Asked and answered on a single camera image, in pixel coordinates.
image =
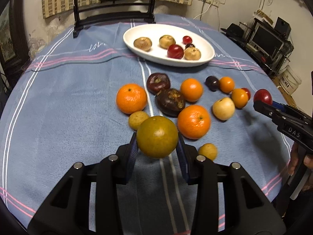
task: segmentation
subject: white bucket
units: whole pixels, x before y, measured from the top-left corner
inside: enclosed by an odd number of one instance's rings
[[[301,85],[302,80],[297,74],[291,69],[288,65],[287,69],[284,71],[281,79],[279,80],[279,84],[285,90],[286,93],[291,95],[299,85]]]

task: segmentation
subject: round table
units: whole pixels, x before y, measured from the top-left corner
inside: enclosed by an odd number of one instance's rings
[[[122,38],[127,29],[140,24],[133,20],[91,26],[75,39],[73,28],[69,28],[37,55],[13,89],[0,121],[0,195],[26,227],[73,163],[97,163],[129,143],[133,131],[128,116],[115,104],[118,89],[126,83],[144,87],[151,73],[161,72],[169,76],[173,88],[179,89],[187,78],[204,83],[210,75],[230,76],[236,88],[247,87],[252,95],[266,88],[273,100],[285,103],[262,69],[224,35],[197,20],[155,16],[156,23],[179,26],[205,38],[213,45],[215,58],[194,68],[168,67],[140,59],[126,48]],[[145,111],[159,115],[154,96],[147,94]],[[222,92],[204,87],[197,104],[210,111],[223,97]],[[207,142],[215,144],[219,150],[216,163],[239,162],[273,200],[287,175],[291,140],[279,133],[269,118],[254,111],[253,101],[236,110],[226,122],[214,116],[211,119],[211,129],[203,138],[185,142],[197,149]],[[92,185],[91,230],[95,228],[94,193]],[[188,234],[196,193],[197,187],[183,180],[175,152],[163,159],[139,153],[128,185],[118,186],[124,234]],[[221,195],[220,230],[225,220]]]

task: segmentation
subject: white bowl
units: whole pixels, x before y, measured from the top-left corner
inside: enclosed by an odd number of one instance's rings
[[[182,46],[183,49],[185,49],[185,45],[183,44],[183,37],[190,36],[192,38],[192,43],[200,50],[201,58],[197,61],[189,61],[184,57],[182,59],[167,57],[167,50],[161,48],[159,45],[159,39],[163,35],[173,36],[176,44]],[[148,37],[151,39],[152,47],[149,51],[143,51],[134,47],[134,40],[140,37]],[[194,67],[209,62],[214,58],[215,55],[214,48],[209,42],[207,42],[201,36],[177,26],[163,24],[145,24],[136,26],[128,29],[124,33],[123,40],[126,46],[138,56],[152,62],[169,66]]]

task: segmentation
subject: silver screw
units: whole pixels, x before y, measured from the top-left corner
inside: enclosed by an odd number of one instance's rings
[[[241,165],[239,163],[232,163],[234,169],[240,169]]]
[[[203,155],[198,155],[198,156],[197,156],[197,160],[198,160],[199,162],[204,162],[204,161],[205,161],[205,156],[203,156]]]
[[[81,162],[74,163],[74,168],[75,169],[80,169],[82,166],[83,166],[83,164]]]
[[[109,160],[110,160],[111,162],[115,162],[117,159],[118,159],[118,156],[117,156],[117,155],[110,155],[110,156],[109,156]]]

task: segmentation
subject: black speaker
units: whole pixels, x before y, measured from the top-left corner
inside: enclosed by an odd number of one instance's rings
[[[285,20],[278,17],[275,25],[275,30],[278,31],[281,35],[283,35],[287,40],[291,32],[291,27]]]

